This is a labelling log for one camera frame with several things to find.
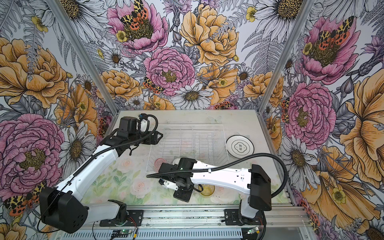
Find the amber glass cup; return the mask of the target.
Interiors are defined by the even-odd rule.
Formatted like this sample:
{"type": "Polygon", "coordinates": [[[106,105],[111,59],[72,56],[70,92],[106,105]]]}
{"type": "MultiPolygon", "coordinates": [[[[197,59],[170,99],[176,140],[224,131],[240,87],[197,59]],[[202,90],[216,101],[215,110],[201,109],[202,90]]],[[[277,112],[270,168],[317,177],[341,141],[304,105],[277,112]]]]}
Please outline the amber glass cup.
{"type": "Polygon", "coordinates": [[[215,186],[213,185],[198,185],[200,194],[209,197],[215,192],[215,186]]]}

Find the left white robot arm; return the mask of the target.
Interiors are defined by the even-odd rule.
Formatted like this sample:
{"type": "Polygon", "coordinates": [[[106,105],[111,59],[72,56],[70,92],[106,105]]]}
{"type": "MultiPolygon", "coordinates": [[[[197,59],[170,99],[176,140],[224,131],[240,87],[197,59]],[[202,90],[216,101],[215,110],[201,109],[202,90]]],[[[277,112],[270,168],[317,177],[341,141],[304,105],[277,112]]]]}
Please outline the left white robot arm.
{"type": "Polygon", "coordinates": [[[124,224],[128,220],[127,205],[118,200],[85,206],[82,199],[92,183],[125,151],[132,152],[140,145],[156,145],[163,134],[157,128],[154,115],[123,117],[118,128],[104,137],[91,156],[71,175],[55,187],[46,187],[39,195],[40,223],[57,231],[74,233],[83,225],[109,220],[124,224]]]}

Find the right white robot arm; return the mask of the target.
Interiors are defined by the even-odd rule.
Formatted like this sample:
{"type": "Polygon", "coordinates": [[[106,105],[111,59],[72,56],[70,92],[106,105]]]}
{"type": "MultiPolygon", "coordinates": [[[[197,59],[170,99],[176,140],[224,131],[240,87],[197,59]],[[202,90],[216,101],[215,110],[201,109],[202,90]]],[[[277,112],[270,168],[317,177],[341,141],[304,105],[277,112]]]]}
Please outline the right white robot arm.
{"type": "Polygon", "coordinates": [[[174,198],[188,203],[197,186],[211,185],[236,190],[246,196],[240,203],[240,214],[254,219],[259,211],[272,210],[271,179],[259,165],[250,169],[225,168],[214,171],[214,166],[190,158],[162,163],[158,171],[159,183],[174,190],[174,198]]]}

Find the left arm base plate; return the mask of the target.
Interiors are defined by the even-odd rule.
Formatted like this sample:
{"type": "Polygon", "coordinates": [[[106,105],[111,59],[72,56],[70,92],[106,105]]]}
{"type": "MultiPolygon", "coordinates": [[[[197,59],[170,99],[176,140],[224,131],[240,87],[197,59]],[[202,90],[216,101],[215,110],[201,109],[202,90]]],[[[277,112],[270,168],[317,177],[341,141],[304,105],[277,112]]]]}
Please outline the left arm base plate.
{"type": "Polygon", "coordinates": [[[142,225],[143,210],[127,210],[127,217],[121,222],[118,220],[102,220],[100,227],[140,227],[142,225]]]}

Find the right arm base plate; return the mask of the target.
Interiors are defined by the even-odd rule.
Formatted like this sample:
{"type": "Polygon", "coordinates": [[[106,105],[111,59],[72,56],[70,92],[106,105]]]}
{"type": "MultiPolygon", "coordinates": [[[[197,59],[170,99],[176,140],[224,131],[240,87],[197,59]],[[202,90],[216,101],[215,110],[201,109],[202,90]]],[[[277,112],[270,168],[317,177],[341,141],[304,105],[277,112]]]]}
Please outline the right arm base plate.
{"type": "Polygon", "coordinates": [[[250,219],[242,216],[239,209],[225,209],[222,223],[225,223],[226,226],[261,226],[264,224],[264,218],[260,211],[250,219]]]}

